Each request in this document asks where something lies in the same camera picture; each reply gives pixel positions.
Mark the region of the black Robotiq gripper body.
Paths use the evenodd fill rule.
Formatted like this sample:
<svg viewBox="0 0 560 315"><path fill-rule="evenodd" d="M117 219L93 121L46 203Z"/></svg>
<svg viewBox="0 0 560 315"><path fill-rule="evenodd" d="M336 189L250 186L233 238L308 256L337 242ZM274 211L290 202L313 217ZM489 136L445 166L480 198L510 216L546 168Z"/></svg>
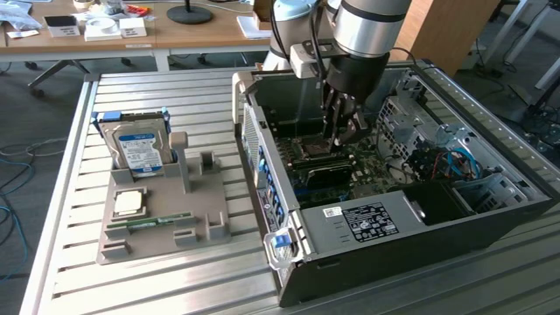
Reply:
<svg viewBox="0 0 560 315"><path fill-rule="evenodd" d="M326 73L328 85L354 98L366 98L374 91L390 53L374 58L337 56L330 59Z"/></svg>

